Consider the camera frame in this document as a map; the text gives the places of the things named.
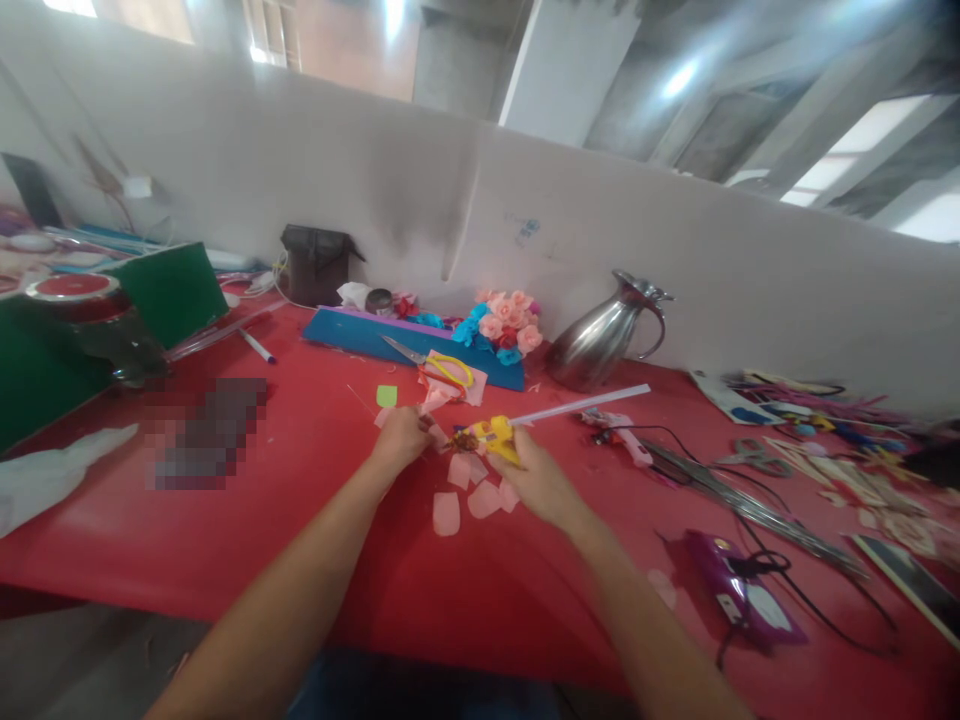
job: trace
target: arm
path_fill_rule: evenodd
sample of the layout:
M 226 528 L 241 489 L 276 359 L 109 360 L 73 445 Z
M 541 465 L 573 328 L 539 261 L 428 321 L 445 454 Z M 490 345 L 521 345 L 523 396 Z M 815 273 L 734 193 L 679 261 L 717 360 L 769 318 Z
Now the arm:
M 523 428 L 514 432 L 522 467 L 498 455 L 488 455 L 488 460 L 524 504 L 566 534 L 580 553 L 599 591 L 600 617 L 643 716 L 752 718 L 550 454 Z
M 147 720 L 282 717 L 323 645 L 377 505 L 431 442 L 393 412 L 370 457 L 204 638 Z

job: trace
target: small scissors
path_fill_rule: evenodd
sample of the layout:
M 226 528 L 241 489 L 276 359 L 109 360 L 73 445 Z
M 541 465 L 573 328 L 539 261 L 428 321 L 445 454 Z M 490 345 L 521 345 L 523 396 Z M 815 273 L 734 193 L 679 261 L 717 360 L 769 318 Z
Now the small scissors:
M 749 465 L 762 473 L 773 475 L 774 477 L 790 477 L 793 475 L 793 468 L 783 460 L 767 454 L 763 445 L 753 438 L 734 440 L 733 449 L 736 450 L 736 455 L 721 458 L 716 461 L 716 464 Z
M 460 360 L 457 360 L 455 357 L 450 357 L 449 355 L 434 355 L 433 357 L 423 355 L 422 353 L 414 352 L 406 345 L 398 343 L 391 337 L 387 337 L 386 335 L 381 335 L 380 337 L 386 340 L 394 350 L 416 365 L 420 371 L 421 377 L 426 376 L 433 378 L 434 380 L 439 380 L 447 385 L 453 385 L 460 392 L 460 399 L 463 400 L 466 398 L 466 388 L 473 385 L 473 372 Z M 452 363 L 459 367 L 461 370 L 463 370 L 466 380 L 458 378 L 456 375 L 447 370 L 441 363 Z M 435 373 L 427 372 L 426 365 L 432 365 L 439 370 L 441 374 L 437 375 Z

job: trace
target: yellow hot glue gun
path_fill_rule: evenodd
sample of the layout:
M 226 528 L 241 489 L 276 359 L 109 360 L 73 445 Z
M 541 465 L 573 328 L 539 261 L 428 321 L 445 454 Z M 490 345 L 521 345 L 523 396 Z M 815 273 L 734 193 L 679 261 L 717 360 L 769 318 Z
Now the yellow hot glue gun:
M 484 420 L 461 430 L 454 436 L 451 442 L 461 450 L 475 450 L 475 445 L 474 447 L 469 447 L 469 445 L 473 444 L 473 440 L 476 439 L 477 442 L 486 445 L 487 450 L 502 455 L 514 465 L 519 465 L 520 456 L 517 454 L 517 448 L 513 444 L 514 425 L 526 425 L 565 412 L 573 412 L 574 410 L 581 410 L 586 407 L 593 407 L 594 405 L 613 402 L 614 400 L 622 400 L 623 398 L 642 395 L 648 392 L 650 392 L 649 385 L 636 385 L 635 387 L 617 390 L 604 395 L 597 395 L 596 397 L 586 398 L 585 400 L 566 403 L 565 405 L 560 405 L 559 407 L 549 410 L 541 410 L 540 412 L 513 418 L 512 420 L 507 418 L 506 415 L 497 415 L 494 418 L 490 418 L 489 422 Z
M 462 432 L 475 437 L 490 452 L 502 455 L 514 465 L 520 464 L 520 456 L 513 445 L 513 428 L 506 415 L 497 415 L 489 422 L 481 420 Z

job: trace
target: hand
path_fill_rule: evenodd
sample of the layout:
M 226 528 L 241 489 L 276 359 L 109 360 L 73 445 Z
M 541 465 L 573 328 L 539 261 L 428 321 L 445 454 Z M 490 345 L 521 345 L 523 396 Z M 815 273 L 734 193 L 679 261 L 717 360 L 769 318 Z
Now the hand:
M 520 467 L 496 453 L 487 453 L 493 469 L 513 485 L 523 504 L 542 520 L 567 531 L 587 506 L 557 461 L 537 445 L 524 428 L 513 430 Z
M 428 421 L 419 416 L 416 408 L 396 408 L 380 430 L 371 460 L 393 474 L 399 473 L 433 442 L 427 427 Z

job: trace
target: stainless steel pitcher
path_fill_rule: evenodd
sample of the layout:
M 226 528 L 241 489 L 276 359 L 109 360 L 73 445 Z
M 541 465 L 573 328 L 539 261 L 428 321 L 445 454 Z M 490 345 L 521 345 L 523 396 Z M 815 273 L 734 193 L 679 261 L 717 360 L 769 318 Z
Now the stainless steel pitcher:
M 638 280 L 623 270 L 614 270 L 620 283 L 617 292 L 568 327 L 547 353 L 547 372 L 571 390 L 596 390 L 610 377 L 633 337 L 643 310 L 660 321 L 660 337 L 653 347 L 634 359 L 642 360 L 663 344 L 667 326 L 659 303 L 674 298 L 647 280 Z

